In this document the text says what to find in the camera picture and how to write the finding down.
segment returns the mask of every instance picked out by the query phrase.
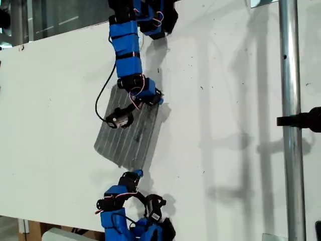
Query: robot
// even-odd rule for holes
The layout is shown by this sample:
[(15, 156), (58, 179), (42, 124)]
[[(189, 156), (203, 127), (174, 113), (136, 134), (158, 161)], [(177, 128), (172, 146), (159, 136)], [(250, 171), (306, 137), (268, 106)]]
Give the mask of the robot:
[[(169, 218), (162, 217), (161, 207), (166, 201), (155, 194), (144, 197), (137, 191), (137, 185), (143, 176), (142, 170), (125, 172), (119, 179), (118, 185), (110, 187), (104, 198), (97, 201), (97, 213), (100, 213), (101, 225), (105, 229), (106, 241), (172, 241), (176, 235)], [(144, 217), (134, 222), (126, 217), (123, 207), (126, 200), (138, 198), (145, 206)], [(135, 227), (128, 229), (126, 220)]]
[(162, 92), (142, 73), (137, 28), (153, 40), (170, 34), (178, 19), (176, 1), (109, 0), (109, 6), (115, 11), (109, 18), (109, 41), (116, 53), (117, 86), (128, 92), (132, 102), (124, 109), (116, 108), (106, 119), (100, 117), (111, 128), (129, 127), (134, 121), (132, 112), (140, 110), (143, 104), (163, 103)]

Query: white object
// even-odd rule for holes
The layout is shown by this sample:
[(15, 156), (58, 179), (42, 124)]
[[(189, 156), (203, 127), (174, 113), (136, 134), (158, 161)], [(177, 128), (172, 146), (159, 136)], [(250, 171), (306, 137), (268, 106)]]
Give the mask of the white object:
[(42, 241), (94, 241), (91, 238), (67, 232), (58, 228), (52, 228), (42, 235)]
[[(167, 200), (180, 240), (287, 236), (278, 4), (179, 1), (168, 48), (146, 37), (164, 117), (139, 189)], [(302, 110), (321, 103), (321, 4), (298, 1)], [(108, 23), (0, 51), (0, 215), (103, 231), (96, 201), (124, 169), (93, 148), (114, 64)], [(105, 113), (113, 76), (98, 105)], [(303, 131), (307, 240), (321, 213), (321, 135)], [(142, 205), (125, 204), (137, 219)]]
[(19, 233), (29, 233), (28, 220), (18, 218)]
[(251, 8), (259, 7), (265, 4), (277, 2), (278, 0), (251, 0)]

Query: metal pole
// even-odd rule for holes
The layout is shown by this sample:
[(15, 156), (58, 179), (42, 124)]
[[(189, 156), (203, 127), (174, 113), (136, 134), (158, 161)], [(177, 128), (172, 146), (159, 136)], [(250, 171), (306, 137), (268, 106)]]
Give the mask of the metal pole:
[[(297, 0), (279, 0), (283, 116), (301, 112)], [(302, 133), (283, 127), (289, 241), (306, 241)]]

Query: gray sticky pad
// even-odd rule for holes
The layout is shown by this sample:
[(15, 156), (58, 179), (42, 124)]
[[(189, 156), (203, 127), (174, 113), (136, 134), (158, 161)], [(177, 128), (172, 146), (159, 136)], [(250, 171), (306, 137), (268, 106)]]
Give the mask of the gray sticky pad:
[[(117, 107), (125, 108), (130, 103), (128, 93), (113, 86), (105, 117)], [(158, 105), (151, 107), (144, 104), (141, 110), (134, 110), (132, 113), (134, 122), (126, 129), (112, 129), (103, 122), (94, 145), (100, 155), (127, 170), (142, 169), (145, 163)]]

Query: black clamp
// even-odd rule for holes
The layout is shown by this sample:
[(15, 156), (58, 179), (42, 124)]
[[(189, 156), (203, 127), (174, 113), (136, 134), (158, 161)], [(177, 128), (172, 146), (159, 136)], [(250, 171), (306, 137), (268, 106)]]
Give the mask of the black clamp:
[(106, 122), (113, 129), (125, 129), (134, 122), (134, 116), (128, 108), (116, 108), (114, 112), (106, 118)]
[(99, 199), (96, 203), (98, 210), (115, 211), (123, 207), (125, 200), (123, 198), (114, 198), (114, 195), (108, 194), (110, 198)]
[(166, 200), (156, 194), (148, 195), (145, 198), (145, 217), (151, 222), (162, 221), (161, 207), (166, 205)]
[(321, 107), (315, 107), (309, 113), (278, 117), (276, 121), (278, 127), (309, 128), (313, 132), (321, 133)]

